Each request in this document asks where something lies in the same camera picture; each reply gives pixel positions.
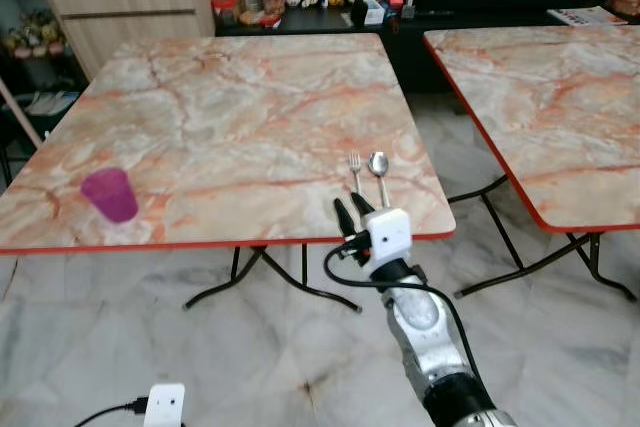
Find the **table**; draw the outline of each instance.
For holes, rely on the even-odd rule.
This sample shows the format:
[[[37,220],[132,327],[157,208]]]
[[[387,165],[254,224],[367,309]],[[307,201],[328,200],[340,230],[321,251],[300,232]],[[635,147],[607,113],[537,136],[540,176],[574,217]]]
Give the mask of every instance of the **table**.
[[[306,286],[306,245],[342,240],[332,202],[353,186],[352,149],[387,152],[391,201],[411,215],[414,238],[453,234],[378,36],[126,44],[0,197],[0,253],[233,246],[230,285],[262,258],[338,300]],[[136,192],[140,212],[124,224],[80,193],[106,166],[125,169]],[[361,180],[377,200],[375,178]],[[302,244],[302,283],[268,256],[271,244]],[[238,273],[240,246],[254,255]]]
[[[481,197],[523,277],[576,250],[592,276],[602,232],[640,229],[640,29],[524,27],[425,33],[427,46],[506,175],[449,202]],[[487,193],[511,181],[541,228],[570,243],[525,267]],[[575,233],[584,233],[576,237]],[[582,245],[590,244],[587,255]]]

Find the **shelf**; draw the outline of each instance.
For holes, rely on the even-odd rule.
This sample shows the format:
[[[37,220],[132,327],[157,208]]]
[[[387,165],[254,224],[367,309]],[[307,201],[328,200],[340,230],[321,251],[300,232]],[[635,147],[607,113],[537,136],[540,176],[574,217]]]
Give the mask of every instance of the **shelf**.
[[[233,27],[216,27],[216,36],[231,37],[242,35],[294,35],[294,34],[346,34],[349,32],[382,31],[382,25],[367,25],[356,28],[347,25],[342,13],[348,8],[306,9],[287,8],[277,29],[265,29],[262,26],[237,25]]]

